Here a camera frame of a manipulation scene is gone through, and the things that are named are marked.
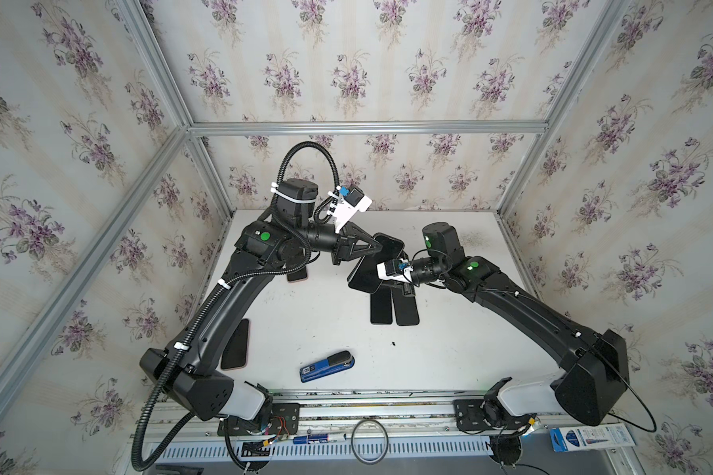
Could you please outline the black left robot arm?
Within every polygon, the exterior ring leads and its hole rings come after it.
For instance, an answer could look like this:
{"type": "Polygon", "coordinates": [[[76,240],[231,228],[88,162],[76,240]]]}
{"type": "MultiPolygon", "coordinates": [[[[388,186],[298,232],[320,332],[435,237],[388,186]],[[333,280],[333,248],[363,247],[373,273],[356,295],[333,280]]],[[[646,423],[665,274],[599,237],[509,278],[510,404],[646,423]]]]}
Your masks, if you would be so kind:
{"type": "Polygon", "coordinates": [[[243,229],[224,273],[185,327],[165,348],[150,348],[141,358],[140,366],[154,388],[134,432],[131,465],[138,472],[152,467],[193,419],[235,418],[254,433],[265,431],[273,416],[269,391],[237,383],[219,370],[245,314],[265,286],[277,276],[303,271],[315,251],[330,253],[339,265],[382,249],[352,223],[352,216],[368,207],[368,198],[358,188],[342,187],[338,166],[322,144],[305,141],[293,146],[281,162],[271,193],[269,207],[243,229]],[[315,183],[285,176],[295,154],[305,148],[318,150],[330,166],[334,187],[323,202],[317,200],[315,183]],[[148,425],[164,395],[186,414],[150,455],[144,455],[148,425]]]}

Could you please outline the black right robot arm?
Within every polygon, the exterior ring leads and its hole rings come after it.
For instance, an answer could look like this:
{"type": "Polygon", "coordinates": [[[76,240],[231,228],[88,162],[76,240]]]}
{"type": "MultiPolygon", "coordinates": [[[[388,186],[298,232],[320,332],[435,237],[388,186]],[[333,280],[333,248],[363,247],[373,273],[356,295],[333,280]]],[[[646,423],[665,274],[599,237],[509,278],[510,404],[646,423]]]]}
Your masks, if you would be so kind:
{"type": "Polygon", "coordinates": [[[422,285],[439,281],[471,303],[495,312],[538,344],[564,372],[550,383],[557,404],[586,426],[597,426],[630,389],[627,342],[578,324],[535,298],[492,261],[467,255],[446,222],[423,228],[426,257],[382,257],[378,279],[422,285]]]}

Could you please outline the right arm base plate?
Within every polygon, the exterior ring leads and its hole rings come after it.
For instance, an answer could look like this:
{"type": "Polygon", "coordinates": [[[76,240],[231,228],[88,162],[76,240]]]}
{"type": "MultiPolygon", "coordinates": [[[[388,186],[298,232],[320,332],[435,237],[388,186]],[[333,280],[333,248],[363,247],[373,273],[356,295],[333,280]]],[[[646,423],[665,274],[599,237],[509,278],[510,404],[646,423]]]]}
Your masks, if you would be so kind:
{"type": "Polygon", "coordinates": [[[453,401],[459,431],[482,433],[496,429],[501,420],[497,404],[487,399],[457,399],[453,401]]]}

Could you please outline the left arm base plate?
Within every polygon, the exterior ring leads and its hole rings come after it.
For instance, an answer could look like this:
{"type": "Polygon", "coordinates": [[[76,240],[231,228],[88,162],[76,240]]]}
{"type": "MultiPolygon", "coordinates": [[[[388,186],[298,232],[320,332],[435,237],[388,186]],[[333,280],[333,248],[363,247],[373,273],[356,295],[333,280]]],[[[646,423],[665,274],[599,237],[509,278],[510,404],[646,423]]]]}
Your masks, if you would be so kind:
{"type": "Polygon", "coordinates": [[[298,432],[301,406],[297,403],[273,403],[271,414],[263,426],[258,421],[246,421],[238,417],[229,417],[229,436],[246,435],[296,435],[298,432]]]}

